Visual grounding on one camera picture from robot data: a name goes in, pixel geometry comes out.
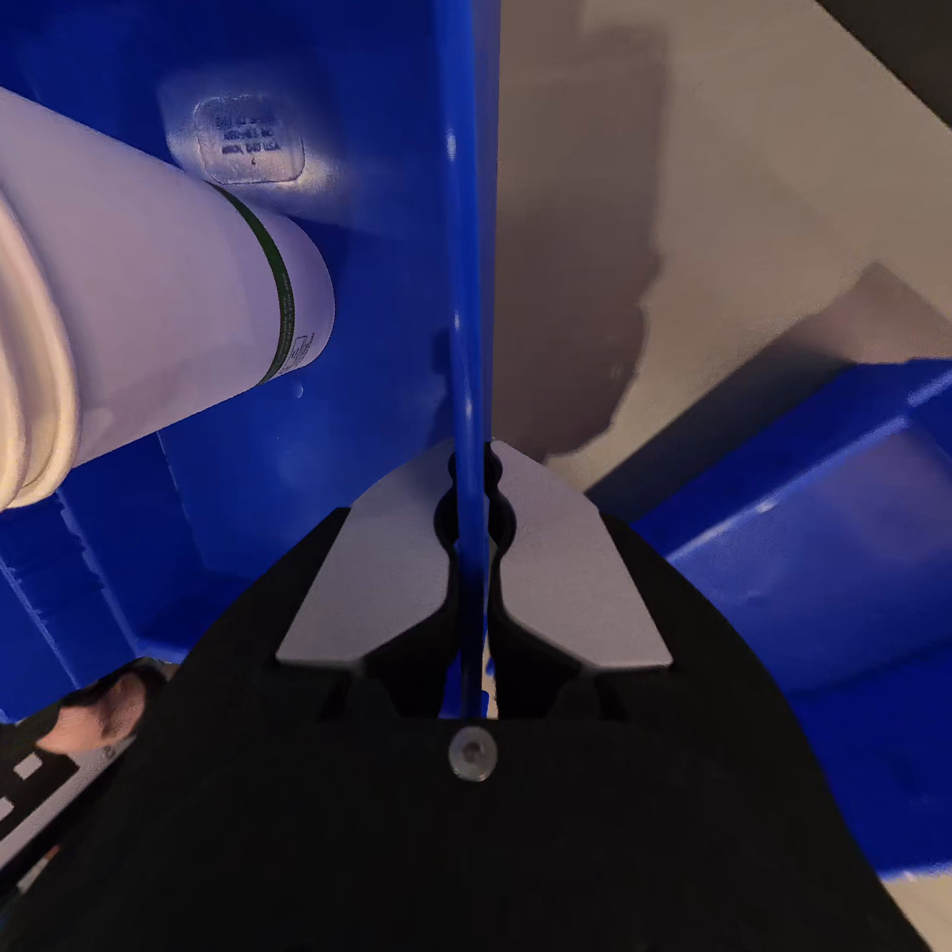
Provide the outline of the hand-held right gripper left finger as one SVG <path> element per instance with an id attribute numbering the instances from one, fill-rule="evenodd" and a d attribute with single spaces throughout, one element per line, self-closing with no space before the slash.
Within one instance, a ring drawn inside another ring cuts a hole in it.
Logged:
<path id="1" fill-rule="evenodd" d="M 377 681 L 401 715 L 437 716 L 458 650 L 452 455 L 445 440 L 352 504 L 279 663 Z"/>

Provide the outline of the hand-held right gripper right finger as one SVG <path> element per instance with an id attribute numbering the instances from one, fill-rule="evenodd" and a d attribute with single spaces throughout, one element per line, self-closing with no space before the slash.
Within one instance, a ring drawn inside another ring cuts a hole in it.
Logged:
<path id="1" fill-rule="evenodd" d="M 486 446 L 487 636 L 502 718 L 544 718 L 566 684 L 673 658 L 600 511 L 501 440 Z"/>

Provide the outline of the blue plastic bin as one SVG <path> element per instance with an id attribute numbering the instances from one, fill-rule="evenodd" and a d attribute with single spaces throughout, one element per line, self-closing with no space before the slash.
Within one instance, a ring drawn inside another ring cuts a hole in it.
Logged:
<path id="1" fill-rule="evenodd" d="M 951 363 L 857 364 L 678 487 L 589 489 L 743 636 L 887 878 L 950 872 Z"/>
<path id="2" fill-rule="evenodd" d="M 446 440 L 475 565 L 501 6 L 2 2 L 2 89 L 292 220 L 335 300 L 312 363 L 2 510 L 2 722 L 183 660 L 329 512 Z"/>

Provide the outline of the stack of nested white cups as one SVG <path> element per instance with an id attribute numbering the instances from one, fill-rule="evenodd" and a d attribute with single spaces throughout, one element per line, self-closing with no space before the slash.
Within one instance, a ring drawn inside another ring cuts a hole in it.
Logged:
<path id="1" fill-rule="evenodd" d="M 292 220 L 7 89 L 1 126 L 2 510 L 324 350 Z"/>

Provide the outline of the person's left forearm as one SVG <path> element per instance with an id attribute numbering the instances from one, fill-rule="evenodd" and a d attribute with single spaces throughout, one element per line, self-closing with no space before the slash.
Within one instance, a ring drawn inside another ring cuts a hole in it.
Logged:
<path id="1" fill-rule="evenodd" d="M 169 681 L 150 662 L 136 662 L 61 702 L 52 726 L 33 741 L 54 755 L 84 754 L 131 739 Z"/>

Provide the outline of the white sign with black pattern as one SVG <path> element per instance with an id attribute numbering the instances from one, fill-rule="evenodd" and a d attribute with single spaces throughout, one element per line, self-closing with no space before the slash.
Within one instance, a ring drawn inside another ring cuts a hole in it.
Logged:
<path id="1" fill-rule="evenodd" d="M 69 756 L 46 751 L 2 756 L 1 839 L 6 839 L 79 772 Z"/>

